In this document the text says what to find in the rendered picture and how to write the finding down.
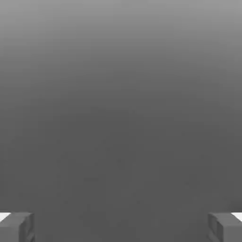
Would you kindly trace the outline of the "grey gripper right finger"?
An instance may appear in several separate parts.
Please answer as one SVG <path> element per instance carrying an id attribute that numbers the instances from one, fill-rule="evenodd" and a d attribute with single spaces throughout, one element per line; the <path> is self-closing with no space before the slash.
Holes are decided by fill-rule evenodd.
<path id="1" fill-rule="evenodd" d="M 242 212 L 209 213 L 210 242 L 242 242 Z"/>

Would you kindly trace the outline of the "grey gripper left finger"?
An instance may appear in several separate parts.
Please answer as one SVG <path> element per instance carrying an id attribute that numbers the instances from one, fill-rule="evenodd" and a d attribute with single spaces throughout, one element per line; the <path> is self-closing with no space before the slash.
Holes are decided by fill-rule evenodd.
<path id="1" fill-rule="evenodd" d="M 0 212 L 0 242 L 35 242 L 35 215 Z"/>

